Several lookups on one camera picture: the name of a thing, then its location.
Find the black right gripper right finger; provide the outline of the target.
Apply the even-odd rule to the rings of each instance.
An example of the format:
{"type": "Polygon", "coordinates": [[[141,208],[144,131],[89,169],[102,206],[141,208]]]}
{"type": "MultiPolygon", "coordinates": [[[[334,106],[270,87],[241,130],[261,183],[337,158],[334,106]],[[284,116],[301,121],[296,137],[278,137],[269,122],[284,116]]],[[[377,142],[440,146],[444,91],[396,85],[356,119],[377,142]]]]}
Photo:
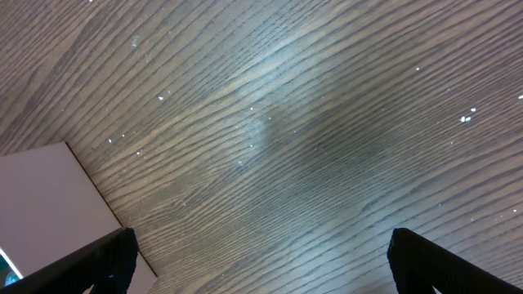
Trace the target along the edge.
{"type": "Polygon", "coordinates": [[[392,231],[387,259],[399,294],[522,294],[520,288],[406,228],[392,231]]]}

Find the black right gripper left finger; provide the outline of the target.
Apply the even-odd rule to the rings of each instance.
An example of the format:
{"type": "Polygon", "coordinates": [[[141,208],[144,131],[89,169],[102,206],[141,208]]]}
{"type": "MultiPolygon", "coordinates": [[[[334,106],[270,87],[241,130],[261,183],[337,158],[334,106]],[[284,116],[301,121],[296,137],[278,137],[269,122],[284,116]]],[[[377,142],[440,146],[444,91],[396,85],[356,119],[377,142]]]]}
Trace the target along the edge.
{"type": "Polygon", "coordinates": [[[117,229],[1,289],[2,294],[126,294],[139,247],[134,229],[117,229]]]}

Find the green white soap bar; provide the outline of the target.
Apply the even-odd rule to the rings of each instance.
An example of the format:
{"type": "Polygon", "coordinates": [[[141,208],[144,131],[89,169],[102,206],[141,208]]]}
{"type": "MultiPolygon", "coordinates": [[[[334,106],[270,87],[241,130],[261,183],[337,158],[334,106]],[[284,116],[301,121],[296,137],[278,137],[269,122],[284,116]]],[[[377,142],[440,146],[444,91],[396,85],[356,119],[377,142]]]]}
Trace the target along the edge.
{"type": "Polygon", "coordinates": [[[0,256],[0,288],[4,288],[19,281],[17,273],[11,268],[10,264],[0,256]]]}

